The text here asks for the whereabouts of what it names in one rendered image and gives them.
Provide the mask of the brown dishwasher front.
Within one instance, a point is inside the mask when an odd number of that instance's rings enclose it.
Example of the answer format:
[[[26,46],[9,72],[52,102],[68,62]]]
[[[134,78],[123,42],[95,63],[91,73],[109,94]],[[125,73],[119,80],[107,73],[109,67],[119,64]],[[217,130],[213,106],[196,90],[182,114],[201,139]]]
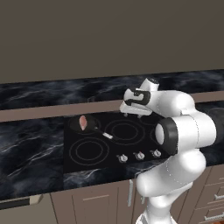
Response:
[[[50,194],[32,206],[21,206],[0,210],[0,224],[58,224]]]

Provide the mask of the pink raw steak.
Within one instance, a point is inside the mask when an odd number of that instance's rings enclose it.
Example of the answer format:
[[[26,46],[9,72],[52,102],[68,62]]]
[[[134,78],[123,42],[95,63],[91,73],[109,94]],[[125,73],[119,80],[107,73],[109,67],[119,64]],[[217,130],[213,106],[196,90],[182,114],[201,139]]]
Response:
[[[80,123],[80,128],[81,128],[82,130],[85,130],[86,127],[88,126],[88,120],[87,120],[87,118],[86,118],[84,115],[82,115],[82,116],[80,117],[80,119],[79,119],[79,123]]]

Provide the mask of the brown drawer front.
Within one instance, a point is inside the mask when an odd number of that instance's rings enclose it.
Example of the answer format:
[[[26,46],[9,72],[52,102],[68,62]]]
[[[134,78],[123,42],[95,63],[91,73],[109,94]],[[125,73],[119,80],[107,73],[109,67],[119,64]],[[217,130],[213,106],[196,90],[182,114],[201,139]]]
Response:
[[[224,164],[207,167],[206,172],[207,185],[214,185],[224,182]]]
[[[224,195],[224,182],[214,185],[205,185],[199,196],[196,208],[216,206],[224,203],[224,199],[215,200],[214,195]]]
[[[196,209],[193,212],[192,218],[189,220],[188,224],[214,224],[215,222],[224,221],[224,219],[211,220],[211,221],[204,220],[204,216],[211,217],[219,214],[224,214],[224,204],[220,206]]]

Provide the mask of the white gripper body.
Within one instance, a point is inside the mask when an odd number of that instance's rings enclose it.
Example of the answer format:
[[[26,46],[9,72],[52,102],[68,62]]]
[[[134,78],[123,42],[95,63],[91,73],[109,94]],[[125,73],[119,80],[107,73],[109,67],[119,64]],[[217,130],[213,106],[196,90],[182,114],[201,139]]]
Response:
[[[132,114],[138,117],[150,116],[152,113],[152,110],[146,107],[146,102],[133,99],[123,101],[120,106],[120,111],[126,116]]]

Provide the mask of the black hob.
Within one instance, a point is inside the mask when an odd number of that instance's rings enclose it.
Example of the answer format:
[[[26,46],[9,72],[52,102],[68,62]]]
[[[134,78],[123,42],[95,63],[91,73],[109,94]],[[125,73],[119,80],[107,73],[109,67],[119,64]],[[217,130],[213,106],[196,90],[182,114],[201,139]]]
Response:
[[[64,119],[64,166],[63,172],[82,172],[106,167],[119,167],[154,159],[167,159],[169,155],[162,150],[155,138],[155,128],[162,119],[155,113],[137,117],[124,115],[117,111],[87,114],[96,119],[100,130],[114,138],[91,132],[80,134],[71,130]],[[161,157],[153,157],[151,151],[159,150]],[[145,158],[137,160],[135,154],[141,151]],[[117,156],[128,157],[120,163]]]

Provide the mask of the brown cupboard door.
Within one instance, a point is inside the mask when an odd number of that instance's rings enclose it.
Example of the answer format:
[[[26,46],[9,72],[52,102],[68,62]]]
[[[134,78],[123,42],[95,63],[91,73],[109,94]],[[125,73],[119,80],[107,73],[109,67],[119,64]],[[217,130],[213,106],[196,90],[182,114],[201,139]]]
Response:
[[[52,192],[58,224],[116,224],[117,184],[104,184]]]
[[[131,206],[128,207],[129,179],[119,182],[117,224],[136,224],[137,218],[146,208],[146,198],[137,191],[137,181],[134,182]]]

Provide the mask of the black frying pan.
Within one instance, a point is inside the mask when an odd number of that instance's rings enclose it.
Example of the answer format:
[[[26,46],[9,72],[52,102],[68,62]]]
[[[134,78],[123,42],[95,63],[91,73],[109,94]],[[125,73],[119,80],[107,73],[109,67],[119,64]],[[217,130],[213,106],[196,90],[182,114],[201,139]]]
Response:
[[[79,123],[79,119],[80,119],[81,116],[85,116],[87,118],[87,127],[86,127],[85,130],[81,129],[81,126],[80,126],[80,123]],[[99,134],[105,136],[108,139],[113,139],[114,138],[109,133],[100,130],[100,128],[97,126],[96,119],[92,115],[77,115],[77,116],[74,116],[69,120],[68,126],[71,130],[73,130],[77,133],[80,133],[80,134],[95,132],[95,133],[99,133]]]

